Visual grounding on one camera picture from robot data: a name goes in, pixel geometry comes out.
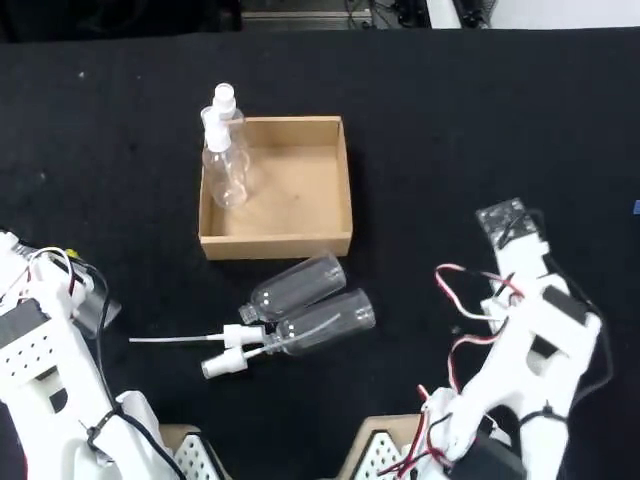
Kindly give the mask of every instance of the black table surface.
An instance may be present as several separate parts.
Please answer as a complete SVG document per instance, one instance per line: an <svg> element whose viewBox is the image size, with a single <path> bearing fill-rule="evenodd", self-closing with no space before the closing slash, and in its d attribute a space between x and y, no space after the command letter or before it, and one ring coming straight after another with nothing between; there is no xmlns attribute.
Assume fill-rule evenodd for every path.
<svg viewBox="0 0 640 480"><path fill-rule="evenodd" d="M0 47L0 223L98 265L124 305L113 389L201 427L239 479L337 473L367 416L446 384L452 328L486 333L436 288L443 262L495 269L474 218L520 196L556 259L607 313L617 376L576 408L570 478L621 478L640 427L640 30L191 35ZM307 357L206 381L219 346L129 345L235 320L292 261L207 262L196 237L200 109L220 81L247 115L342 115L354 240L344 259L377 327ZM488 287L456 279L467 305ZM458 358L463 379L486 350ZM589 378L602 373L595 356ZM3 478L22 453L0 411Z"/></svg>

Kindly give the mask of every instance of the plastic bottle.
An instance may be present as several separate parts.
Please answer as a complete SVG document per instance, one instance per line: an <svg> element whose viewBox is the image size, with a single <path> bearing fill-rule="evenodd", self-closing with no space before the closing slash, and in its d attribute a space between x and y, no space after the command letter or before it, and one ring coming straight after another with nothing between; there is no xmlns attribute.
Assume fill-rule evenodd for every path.
<svg viewBox="0 0 640 480"><path fill-rule="evenodd" d="M325 253L312 257L258 285L250 302L240 307L244 323L277 322L347 284L338 259Z"/></svg>
<svg viewBox="0 0 640 480"><path fill-rule="evenodd" d="M217 357L201 363L205 378L234 373L248 367L247 360L263 353L284 352L301 355L376 324L373 307L362 290L339 295L300 311L278 324L275 333L266 336L265 346L245 352L229 348Z"/></svg>
<svg viewBox="0 0 640 480"><path fill-rule="evenodd" d="M229 127L231 141L248 151L246 120L242 111L237 107L235 90L230 84L220 83L216 86L211 106L206 107L200 114L203 117L203 122L204 116L211 110L215 110L220 120ZM247 172L251 164L249 155L244 160L244 171Z"/></svg>
<svg viewBox="0 0 640 480"><path fill-rule="evenodd" d="M231 141L229 127L214 110L203 116L205 146L202 152L205 180L215 202L223 208L247 200L245 163L248 154Z"/></svg>
<svg viewBox="0 0 640 480"><path fill-rule="evenodd" d="M275 333L267 336L265 350L301 355L375 324L371 302L358 289L283 319Z"/></svg>

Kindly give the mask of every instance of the bottle cap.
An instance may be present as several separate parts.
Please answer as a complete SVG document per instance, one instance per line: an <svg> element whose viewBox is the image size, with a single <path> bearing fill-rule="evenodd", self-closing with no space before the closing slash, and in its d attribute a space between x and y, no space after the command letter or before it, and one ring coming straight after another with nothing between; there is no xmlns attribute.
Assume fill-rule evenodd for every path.
<svg viewBox="0 0 640 480"><path fill-rule="evenodd" d="M204 122L204 139L207 142L207 149L221 153L231 146L231 136L227 127L215 108L204 112L202 120Z"/></svg>
<svg viewBox="0 0 640 480"><path fill-rule="evenodd" d="M225 325L223 329L225 348L240 347L250 343L264 343L263 326Z"/></svg>
<svg viewBox="0 0 640 480"><path fill-rule="evenodd" d="M241 347L230 348L217 357L200 364L205 378L213 378L225 373L239 372L247 368L247 359Z"/></svg>
<svg viewBox="0 0 640 480"><path fill-rule="evenodd" d="M236 112L236 97L233 87L228 83L219 84L214 91L211 106L218 111L222 120L231 120Z"/></svg>

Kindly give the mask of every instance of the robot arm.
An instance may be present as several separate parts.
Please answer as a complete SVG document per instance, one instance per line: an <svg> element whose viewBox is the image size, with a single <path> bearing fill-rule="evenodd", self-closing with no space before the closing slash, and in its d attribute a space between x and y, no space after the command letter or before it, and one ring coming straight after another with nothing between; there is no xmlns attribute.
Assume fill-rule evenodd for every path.
<svg viewBox="0 0 640 480"><path fill-rule="evenodd" d="M526 478L550 480L558 474L568 441L566 419L589 366L601 319L570 297L563 278L547 271L543 256L549 246L524 212L518 199L478 212L500 276L517 285L524 298L495 282L494 296L482 302L487 315L508 320L505 325L489 322L500 335L460 395L439 389L426 402L432 422L448 416L432 440L454 467L446 477L442 465L425 459L418 464L420 479L455 479L455 463L469 453L485 414L499 405L510 408L520 421ZM520 224L515 225L518 217ZM538 352L539 339L553 352Z"/></svg>
<svg viewBox="0 0 640 480"><path fill-rule="evenodd" d="M0 400L25 450L29 478L176 478L119 416L104 423L93 442L97 451L88 446L90 427L112 410L76 326L96 289L88 272L77 269L72 284L57 256L26 249L9 233L0 233L0 263ZM127 392L118 400L161 444L144 396Z"/></svg>

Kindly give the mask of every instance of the wooden box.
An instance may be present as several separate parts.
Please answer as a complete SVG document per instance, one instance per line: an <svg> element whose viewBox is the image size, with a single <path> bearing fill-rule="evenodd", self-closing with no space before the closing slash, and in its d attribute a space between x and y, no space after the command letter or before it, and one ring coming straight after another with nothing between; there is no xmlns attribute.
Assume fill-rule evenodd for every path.
<svg viewBox="0 0 640 480"><path fill-rule="evenodd" d="M248 118L247 139L244 205L218 207L201 182L199 237L207 258L346 255L353 223L341 118Z"/></svg>

